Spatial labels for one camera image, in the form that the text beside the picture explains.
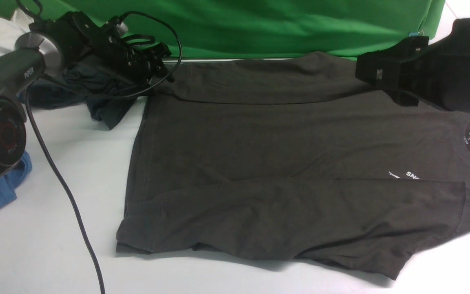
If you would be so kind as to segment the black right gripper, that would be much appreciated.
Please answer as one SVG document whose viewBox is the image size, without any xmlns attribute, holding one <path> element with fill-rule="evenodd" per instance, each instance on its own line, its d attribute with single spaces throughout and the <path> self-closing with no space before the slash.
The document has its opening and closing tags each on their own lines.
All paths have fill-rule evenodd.
<svg viewBox="0 0 470 294">
<path fill-rule="evenodd" d="M 420 102 L 442 111 L 470 113 L 470 18 L 456 19 L 448 36 L 429 44 L 409 36 L 358 56 L 355 76 L 403 107 Z"/>
</svg>

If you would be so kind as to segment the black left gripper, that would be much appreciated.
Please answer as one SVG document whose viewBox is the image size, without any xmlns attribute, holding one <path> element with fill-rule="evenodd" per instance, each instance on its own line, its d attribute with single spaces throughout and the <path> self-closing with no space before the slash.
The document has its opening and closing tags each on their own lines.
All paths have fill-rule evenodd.
<svg viewBox="0 0 470 294">
<path fill-rule="evenodd" d="M 69 45 L 67 64 L 82 63 L 127 85 L 144 85 L 152 78 L 168 78 L 172 73 L 163 59 L 171 52 L 164 43 L 139 49 L 119 33 L 121 18 L 112 17 L 103 26 L 97 26 L 82 11 L 67 12 L 58 19 L 68 26 L 65 41 Z"/>
</svg>

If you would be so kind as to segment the gray left robot arm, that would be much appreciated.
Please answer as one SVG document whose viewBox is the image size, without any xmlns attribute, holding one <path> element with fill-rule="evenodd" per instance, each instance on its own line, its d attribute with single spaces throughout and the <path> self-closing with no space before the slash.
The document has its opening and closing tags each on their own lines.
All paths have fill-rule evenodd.
<svg viewBox="0 0 470 294">
<path fill-rule="evenodd" d="M 142 12 L 128 11 L 102 26 L 82 11 L 67 12 L 56 20 L 38 19 L 16 40 L 13 51 L 0 56 L 0 178 L 24 154 L 27 116 L 17 97 L 36 80 L 52 80 L 67 67 L 82 63 L 127 85 L 116 95 L 99 94 L 102 99 L 138 97 L 153 89 L 153 78 L 175 80 L 175 70 L 164 65 L 164 58 L 171 56 L 168 45 L 150 35 L 121 32 L 121 24 L 131 15 Z"/>
</svg>

